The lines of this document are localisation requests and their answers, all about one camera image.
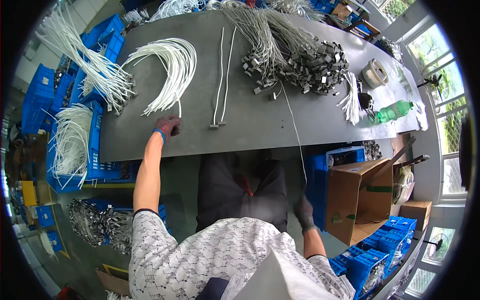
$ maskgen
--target hand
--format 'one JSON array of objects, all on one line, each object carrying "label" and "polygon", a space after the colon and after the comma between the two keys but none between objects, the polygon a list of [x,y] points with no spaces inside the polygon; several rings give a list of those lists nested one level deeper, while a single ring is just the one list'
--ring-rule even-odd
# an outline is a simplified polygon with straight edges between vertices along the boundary
[{"label": "hand", "polygon": [[313,223],[313,207],[307,197],[303,195],[295,204],[293,213],[300,222],[302,234],[305,234],[310,229],[316,229],[317,226]]},{"label": "hand", "polygon": [[168,142],[170,137],[180,133],[181,119],[175,115],[168,115],[156,120],[155,129],[163,134],[163,143]]}]

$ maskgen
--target white patterned shirt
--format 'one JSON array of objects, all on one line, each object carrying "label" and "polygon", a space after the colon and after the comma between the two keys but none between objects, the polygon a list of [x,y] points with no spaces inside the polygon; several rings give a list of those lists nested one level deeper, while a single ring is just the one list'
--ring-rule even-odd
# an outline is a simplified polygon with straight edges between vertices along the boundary
[{"label": "white patterned shirt", "polygon": [[230,280],[244,273],[250,278],[268,247],[336,298],[353,297],[326,257],[306,260],[295,251],[292,237],[270,223],[248,217],[222,219],[178,245],[149,211],[133,219],[130,292],[134,299],[194,299],[211,277]]}]

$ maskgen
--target plastic bottle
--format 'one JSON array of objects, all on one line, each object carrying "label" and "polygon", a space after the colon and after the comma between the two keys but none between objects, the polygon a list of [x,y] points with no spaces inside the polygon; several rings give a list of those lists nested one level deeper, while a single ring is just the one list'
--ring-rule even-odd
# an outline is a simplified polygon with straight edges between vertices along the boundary
[{"label": "plastic bottle", "polygon": [[378,117],[380,118],[380,122],[385,123],[407,115],[411,109],[413,109],[413,102],[398,100],[394,104],[381,108],[378,112]]}]

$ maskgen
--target person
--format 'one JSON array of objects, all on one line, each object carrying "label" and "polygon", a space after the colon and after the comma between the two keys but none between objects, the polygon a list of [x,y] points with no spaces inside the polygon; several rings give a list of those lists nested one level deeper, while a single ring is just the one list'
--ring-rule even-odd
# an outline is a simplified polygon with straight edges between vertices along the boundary
[{"label": "person", "polygon": [[162,149],[180,133],[180,118],[159,118],[145,147],[133,193],[130,292],[134,299],[352,299],[333,272],[313,224],[312,205],[295,205],[303,257],[287,231],[283,169],[267,160],[255,192],[238,185],[225,154],[202,158],[197,232],[180,245],[158,216]]}]

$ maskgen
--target concrete floor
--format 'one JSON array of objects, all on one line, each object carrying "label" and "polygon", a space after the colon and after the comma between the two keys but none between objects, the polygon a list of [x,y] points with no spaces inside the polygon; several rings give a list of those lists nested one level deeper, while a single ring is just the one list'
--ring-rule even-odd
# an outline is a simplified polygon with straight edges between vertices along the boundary
[{"label": "concrete floor", "polygon": [[[155,12],[158,3],[149,5],[150,15]],[[114,13],[122,16],[125,13],[119,0],[110,0],[93,19],[88,28],[103,21]],[[329,149],[337,149],[341,146],[326,145]],[[381,151],[384,157],[393,156],[389,140],[381,142]],[[256,151],[240,153],[243,164],[248,164],[252,157],[257,156]],[[197,213],[197,189],[198,170],[200,156],[182,156],[165,158],[161,163],[161,196],[160,201],[165,204],[167,211],[167,222],[172,235],[180,243],[186,237],[195,233]],[[298,147],[279,148],[272,150],[272,158],[282,160],[285,169],[287,194],[289,202],[288,212],[288,234],[295,240],[299,253],[303,253],[303,236],[300,225],[293,215],[293,204],[299,199],[303,191],[303,172],[301,167],[300,152]],[[38,163],[36,178],[39,181],[45,180],[45,164]],[[50,259],[45,252],[39,238],[39,231],[28,231],[23,226],[22,232],[25,235],[29,246],[37,256],[37,259],[50,275],[53,281],[61,288],[68,284],[78,291],[84,298],[89,300],[100,300],[106,298],[104,287],[98,279],[95,269],[101,268],[102,264],[111,265],[121,269],[128,269],[130,257],[112,249],[109,246],[92,247],[77,236],[71,227],[68,206],[72,199],[102,198],[112,199],[117,203],[131,203],[132,188],[86,188],[74,193],[56,194],[53,190],[38,189],[37,197],[42,203],[51,201],[55,214],[56,225],[46,230],[56,230],[62,239],[65,254],[57,253],[58,259]],[[347,246],[329,235],[321,233],[328,257],[334,257],[343,252]]]}]

